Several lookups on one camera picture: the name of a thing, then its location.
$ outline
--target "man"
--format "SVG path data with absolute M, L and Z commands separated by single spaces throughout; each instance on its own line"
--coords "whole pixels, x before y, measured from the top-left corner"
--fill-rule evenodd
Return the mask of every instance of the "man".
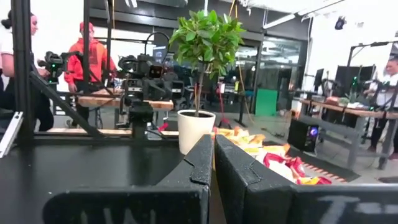
M 80 23 L 80 33 L 83 36 L 84 23 Z M 94 39 L 94 26 L 89 24 L 89 39 L 90 39 L 90 54 L 85 55 L 89 57 L 90 70 L 92 75 L 101 80 L 102 71 L 106 68 L 107 64 L 107 51 L 103 44 L 99 43 L 98 40 Z M 79 38 L 77 43 L 70 47 L 69 52 L 79 51 L 83 53 L 83 38 Z M 110 59 L 110 69 L 111 77 L 115 77 L 116 67 L 112 59 Z M 68 62 L 68 71 L 65 72 L 65 81 L 68 83 L 69 92 L 76 93 L 83 91 L 85 89 L 85 83 L 83 78 L 83 67 L 77 56 L 72 56 Z M 100 83 L 90 75 L 90 82 L 86 86 L 90 93 L 98 91 L 100 89 Z M 76 102 L 76 112 L 80 114 L 86 121 L 88 121 L 89 108 L 82 107 L 78 104 L 77 97 Z M 66 126 L 69 128 L 76 128 L 76 121 L 68 120 Z
M 398 82 L 398 56 L 393 56 L 389 59 L 386 65 L 386 74 L 382 78 L 382 82 L 390 82 L 390 86 L 395 86 Z M 369 90 L 366 90 L 364 93 L 374 93 L 377 90 L 377 85 L 373 85 L 370 87 Z M 377 105 L 384 106 L 388 100 L 391 99 L 394 93 L 394 89 L 390 88 L 385 92 L 380 92 L 377 95 Z M 393 105 L 394 109 L 398 110 L 398 99 L 396 100 L 395 104 Z M 377 144 L 381 138 L 381 134 L 383 129 L 386 127 L 387 119 L 376 119 L 372 136 L 371 136 L 371 145 L 369 146 L 368 150 L 371 152 L 376 152 Z M 394 151 L 389 157 L 390 160 L 398 160 L 398 131 L 394 136 Z

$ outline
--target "woman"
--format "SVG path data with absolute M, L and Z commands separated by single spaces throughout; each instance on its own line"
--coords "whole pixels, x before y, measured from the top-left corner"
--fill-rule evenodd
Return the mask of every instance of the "woman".
M 9 77 L 9 83 L 8 86 L 6 87 L 4 91 L 4 98 L 0 99 L 3 104 L 2 107 L 5 109 L 9 110 L 16 110 L 15 106 L 15 83 L 14 83 L 14 46 L 12 43 L 12 32 L 11 32 L 11 27 L 12 27 L 12 21 L 11 21 L 11 11 L 8 12 L 8 18 L 4 19 L 1 21 L 1 24 L 9 30 L 9 32 L 6 32 L 2 38 L 2 44 L 1 44 L 1 60 L 2 60 L 2 72 L 3 75 L 6 77 Z M 33 15 L 32 13 L 30 14 L 30 33 L 32 35 L 35 35 L 37 32 L 37 17 Z M 40 76 L 46 77 L 50 73 L 43 69 L 43 68 L 37 68 L 37 71 L 39 72 Z M 54 124 L 54 117 L 53 114 L 51 113 L 50 110 L 50 102 L 49 99 L 46 98 L 43 94 L 40 94 L 39 100 L 37 105 L 35 105 L 35 117 L 40 120 L 40 127 L 39 131 L 47 131 L 52 128 Z M 3 125 L 2 128 L 7 128 L 4 127 L 4 125 L 8 126 L 8 123 L 0 124 Z

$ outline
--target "computer monitor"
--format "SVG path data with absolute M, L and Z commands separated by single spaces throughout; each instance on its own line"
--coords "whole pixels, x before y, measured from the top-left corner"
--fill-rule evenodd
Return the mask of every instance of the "computer monitor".
M 315 92 L 317 92 L 319 89 L 319 86 L 322 85 L 322 76 L 323 76 L 324 70 L 325 69 L 323 69 L 323 68 L 317 70 L 317 74 L 315 75 L 315 80 L 313 81 Z
M 374 66 L 350 67 L 347 75 L 347 67 L 339 66 L 337 68 L 335 81 L 341 85 L 342 95 L 340 97 L 349 94 L 354 77 L 359 77 L 359 80 L 357 80 L 358 82 L 368 81 L 372 79 L 373 71 Z

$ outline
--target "black box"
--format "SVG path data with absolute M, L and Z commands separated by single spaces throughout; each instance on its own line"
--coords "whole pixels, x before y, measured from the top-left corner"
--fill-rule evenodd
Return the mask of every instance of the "black box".
M 318 133 L 318 125 L 306 124 L 292 118 L 287 142 L 300 151 L 314 152 Z

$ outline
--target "person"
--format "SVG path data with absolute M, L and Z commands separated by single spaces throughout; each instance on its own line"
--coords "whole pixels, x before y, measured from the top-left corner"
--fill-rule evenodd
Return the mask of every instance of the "person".
M 3 36 L 2 36 L 2 44 L 1 44 L 1 61 L 2 61 L 2 72 L 3 75 L 6 77 L 9 77 L 9 82 L 4 90 L 4 93 L 2 94 L 2 105 L 1 107 L 7 110 L 16 110 L 16 105 L 15 105 L 15 81 L 14 77 L 14 45 L 13 45 L 13 38 L 12 38 L 12 17 L 11 17 L 11 11 L 8 12 L 8 17 L 7 19 L 4 19 L 1 21 L 1 24 L 4 26 L 5 29 L 8 30 Z M 37 17 L 31 13 L 30 14 L 30 34 L 33 36 L 38 30 L 37 27 Z M 39 68 L 37 66 L 37 62 L 35 61 L 35 66 L 37 67 L 37 71 L 39 75 L 43 78 L 47 77 L 50 75 L 50 73 L 43 69 Z M 39 94 L 39 100 L 36 101 L 37 103 L 34 105 L 35 106 L 35 118 L 40 121 L 40 126 L 39 126 L 39 131 L 48 131 L 53 127 L 54 124 L 54 117 L 53 114 L 50 110 L 50 100 L 44 96 L 41 92 Z M 9 122 L 7 123 L 2 123 L 0 125 L 6 125 L 8 126 Z
M 84 23 L 80 23 L 80 34 L 83 37 Z M 98 40 L 94 39 L 94 26 L 92 23 L 89 23 L 89 40 L 90 40 L 90 54 L 89 63 L 90 63 L 90 71 L 92 75 L 97 77 L 98 80 L 102 79 L 102 71 L 106 68 L 106 59 L 107 59 L 107 51 L 103 44 L 99 43 Z M 69 52 L 79 51 L 83 53 L 83 38 L 79 38 L 78 41 L 70 47 Z M 111 77 L 114 78 L 116 76 L 116 66 L 112 59 L 110 59 L 110 72 Z M 68 88 L 70 93 L 81 92 L 87 87 L 90 93 L 98 91 L 100 87 L 100 82 L 98 82 L 95 78 L 90 75 L 90 82 L 85 85 L 83 78 L 83 67 L 81 61 L 79 61 L 77 56 L 72 56 L 68 62 L 68 71 L 65 72 L 64 77 L 65 81 L 68 83 Z M 76 112 L 82 116 L 86 121 L 88 121 L 89 117 L 89 108 L 83 107 L 78 104 L 78 99 L 75 99 L 76 102 Z M 77 122 L 72 120 L 67 120 L 65 126 L 68 128 L 76 128 Z
M 398 57 L 393 56 L 389 59 L 386 65 L 386 75 L 380 80 L 381 82 L 390 82 L 390 86 L 395 86 L 398 82 Z M 368 90 L 366 90 L 364 93 L 374 93 L 377 90 L 377 85 L 372 85 Z M 393 95 L 394 89 L 386 90 L 385 92 L 379 92 L 377 95 L 377 105 L 378 106 L 384 106 L 387 101 L 389 101 Z M 394 109 L 398 110 L 398 100 L 396 100 L 394 104 Z M 369 146 L 368 150 L 371 152 L 376 152 L 377 149 L 377 144 L 381 138 L 382 132 L 384 128 L 386 127 L 387 124 L 387 119 L 376 119 L 374 126 L 373 126 L 373 131 L 371 135 L 371 145 Z M 394 151 L 393 153 L 389 156 L 390 160 L 398 160 L 398 131 L 396 131 L 396 134 L 394 136 Z

